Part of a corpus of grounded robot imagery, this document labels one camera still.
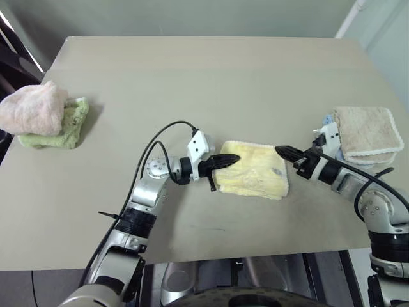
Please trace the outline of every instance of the folded towel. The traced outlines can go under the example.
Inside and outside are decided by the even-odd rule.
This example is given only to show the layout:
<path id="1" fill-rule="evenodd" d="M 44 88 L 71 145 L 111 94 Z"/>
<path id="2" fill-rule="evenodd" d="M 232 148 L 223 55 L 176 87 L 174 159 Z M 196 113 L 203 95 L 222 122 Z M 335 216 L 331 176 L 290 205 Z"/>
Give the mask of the folded towel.
<path id="1" fill-rule="evenodd" d="M 19 141 L 24 147 L 53 146 L 73 149 L 79 140 L 81 126 L 88 109 L 89 106 L 85 98 L 68 100 L 64 108 L 63 129 L 57 136 L 25 134 L 19 136 Z"/>
<path id="2" fill-rule="evenodd" d="M 392 113 L 384 107 L 337 107 L 341 150 L 355 164 L 391 163 L 403 149 Z"/>
<path id="3" fill-rule="evenodd" d="M 67 92 L 52 81 L 20 88 L 0 103 L 0 129 L 18 135 L 56 136 L 67 98 Z"/>
<path id="4" fill-rule="evenodd" d="M 284 159 L 274 146 L 226 141 L 221 154 L 237 154 L 240 160 L 215 172 L 220 191 L 280 200 L 288 194 Z"/>

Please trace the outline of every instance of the green towel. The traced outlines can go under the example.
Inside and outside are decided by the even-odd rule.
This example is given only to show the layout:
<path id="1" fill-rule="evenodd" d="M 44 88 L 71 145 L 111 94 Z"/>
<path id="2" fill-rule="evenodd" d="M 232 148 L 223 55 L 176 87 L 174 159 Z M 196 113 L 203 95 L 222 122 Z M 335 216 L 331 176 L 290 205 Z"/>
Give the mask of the green towel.
<path id="1" fill-rule="evenodd" d="M 73 149 L 79 140 L 81 126 L 88 110 L 89 105 L 85 98 L 68 100 L 64 108 L 62 130 L 57 136 L 24 134 L 19 136 L 19 141 L 24 147 L 53 146 Z"/>

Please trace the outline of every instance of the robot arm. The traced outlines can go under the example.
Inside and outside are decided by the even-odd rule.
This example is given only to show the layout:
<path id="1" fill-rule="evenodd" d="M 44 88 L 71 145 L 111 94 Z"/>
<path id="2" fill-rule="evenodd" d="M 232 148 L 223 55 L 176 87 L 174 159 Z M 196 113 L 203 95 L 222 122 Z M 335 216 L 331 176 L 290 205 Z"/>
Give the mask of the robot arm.
<path id="1" fill-rule="evenodd" d="M 371 239 L 371 267 L 377 273 L 368 278 L 371 306 L 394 306 L 409 301 L 409 208 L 407 194 L 347 164 L 336 161 L 339 135 L 336 123 L 317 130 L 313 147 L 301 151 L 290 146 L 275 147 L 293 163 L 297 174 L 319 180 L 354 203 Z"/>
<path id="2" fill-rule="evenodd" d="M 211 155 L 214 151 L 212 139 L 200 130 L 193 135 L 187 148 L 188 157 L 165 156 L 147 163 L 121 216 L 100 212 L 118 222 L 96 257 L 86 284 L 60 306 L 114 307 L 131 301 L 140 291 L 145 263 L 141 254 L 146 251 L 149 234 L 167 197 L 169 181 L 176 179 L 183 185 L 190 179 L 197 181 L 199 177 L 208 177 L 214 191 L 212 170 L 240 159 L 231 154 Z"/>

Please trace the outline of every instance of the white pipe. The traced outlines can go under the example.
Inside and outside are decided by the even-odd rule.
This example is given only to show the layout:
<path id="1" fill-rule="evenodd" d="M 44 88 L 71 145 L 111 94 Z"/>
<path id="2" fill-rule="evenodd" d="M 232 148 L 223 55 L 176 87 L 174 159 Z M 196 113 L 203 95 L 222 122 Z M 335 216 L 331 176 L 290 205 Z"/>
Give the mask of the white pipe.
<path id="1" fill-rule="evenodd" d="M 360 11 L 362 11 L 362 8 L 364 7 L 365 2 L 366 0 L 356 0 L 355 1 L 350 12 L 345 17 L 343 24 L 341 24 L 341 27 L 338 29 L 337 34 L 335 34 L 335 38 L 342 38 L 345 35 L 346 30 L 348 30 L 353 20 L 355 19 L 355 17 L 358 15 Z"/>

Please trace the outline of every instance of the gray wall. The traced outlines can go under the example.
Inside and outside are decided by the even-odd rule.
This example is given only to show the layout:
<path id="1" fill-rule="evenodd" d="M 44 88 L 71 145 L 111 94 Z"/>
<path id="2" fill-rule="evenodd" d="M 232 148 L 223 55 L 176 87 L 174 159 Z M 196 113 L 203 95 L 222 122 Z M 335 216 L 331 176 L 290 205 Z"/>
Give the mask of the gray wall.
<path id="1" fill-rule="evenodd" d="M 333 37 L 354 0 L 2 0 L 41 66 L 70 35 Z"/>
<path id="2" fill-rule="evenodd" d="M 408 0 L 367 0 L 344 37 L 360 42 L 409 111 Z"/>

